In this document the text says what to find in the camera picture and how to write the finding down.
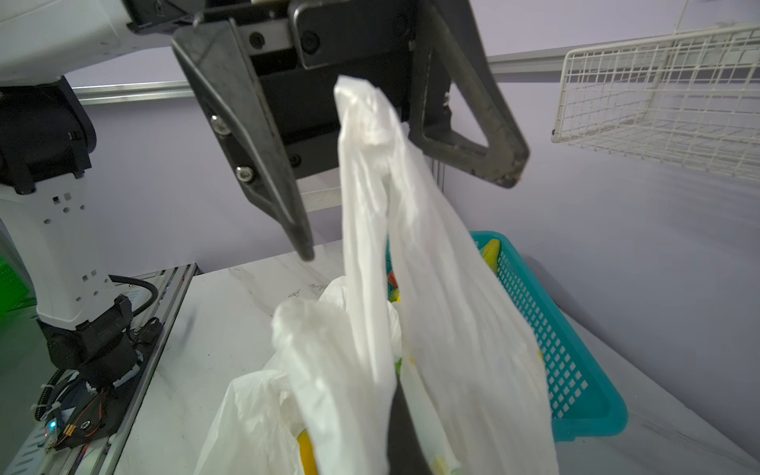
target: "black cable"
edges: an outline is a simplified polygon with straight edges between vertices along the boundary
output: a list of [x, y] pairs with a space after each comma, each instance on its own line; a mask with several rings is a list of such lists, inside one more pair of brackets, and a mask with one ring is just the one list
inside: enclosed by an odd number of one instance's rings
[[63, 376], [64, 369], [57, 369], [50, 378], [50, 381], [48, 381], [47, 386], [43, 389], [42, 394], [40, 394], [40, 399], [37, 400], [37, 407], [34, 408], [34, 420], [42, 420], [43, 415], [46, 412], [46, 408], [48, 406], [48, 400], [50, 399], [50, 393], [52, 393], [51, 386], [55, 386], [55, 384], [58, 382], [58, 380]]
[[140, 315], [142, 312], [144, 312], [148, 307], [153, 305], [153, 302], [155, 302], [156, 299], [158, 298], [158, 289], [156, 288], [156, 286], [154, 286], [150, 282], [146, 282], [145, 280], [140, 280], [140, 279], [134, 279], [132, 277], [124, 277], [122, 275], [109, 275], [108, 277], [111, 277], [112, 282], [128, 283], [129, 285], [136, 285], [138, 287], [143, 287], [150, 291], [150, 298], [148, 299], [146, 303], [142, 304], [141, 306], [137, 308], [137, 310], [134, 310], [132, 312], [133, 317], [136, 317]]

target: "green object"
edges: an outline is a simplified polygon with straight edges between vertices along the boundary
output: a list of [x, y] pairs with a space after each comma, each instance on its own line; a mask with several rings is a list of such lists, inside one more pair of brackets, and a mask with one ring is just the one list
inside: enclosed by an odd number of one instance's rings
[[28, 294], [29, 289], [24, 282], [18, 278], [10, 264], [0, 258], [0, 316], [20, 308]]
[[[625, 402], [520, 254], [502, 234], [470, 234], [478, 249], [491, 239], [501, 242], [496, 276], [533, 327], [543, 355], [554, 440], [620, 434], [628, 423]], [[386, 274], [392, 270], [390, 249], [385, 267]], [[392, 288], [388, 285], [389, 298]]]

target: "white wire basket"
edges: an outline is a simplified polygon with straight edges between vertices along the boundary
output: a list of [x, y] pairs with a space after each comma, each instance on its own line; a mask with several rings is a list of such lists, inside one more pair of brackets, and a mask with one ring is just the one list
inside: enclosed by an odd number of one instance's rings
[[760, 180], [760, 25], [573, 49], [552, 141]]

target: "silver screw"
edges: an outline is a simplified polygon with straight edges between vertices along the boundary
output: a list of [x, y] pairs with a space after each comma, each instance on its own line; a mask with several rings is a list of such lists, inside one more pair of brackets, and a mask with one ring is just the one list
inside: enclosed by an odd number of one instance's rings
[[219, 135], [229, 135], [232, 133], [224, 119], [217, 115], [211, 116], [211, 128]]
[[235, 176], [238, 177], [243, 183], [248, 183], [253, 180], [253, 170], [250, 166], [238, 166], [235, 169]]

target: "marble tabletop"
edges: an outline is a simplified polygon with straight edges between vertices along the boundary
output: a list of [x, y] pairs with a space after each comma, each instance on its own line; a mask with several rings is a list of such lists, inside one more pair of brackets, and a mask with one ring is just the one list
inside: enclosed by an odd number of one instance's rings
[[[317, 299], [343, 274], [341, 241], [195, 277], [116, 466], [118, 475], [192, 473], [230, 381], [274, 350], [271, 316], [291, 296]], [[557, 444], [562, 475], [760, 473], [760, 464], [568, 318], [629, 409], [620, 435]]]

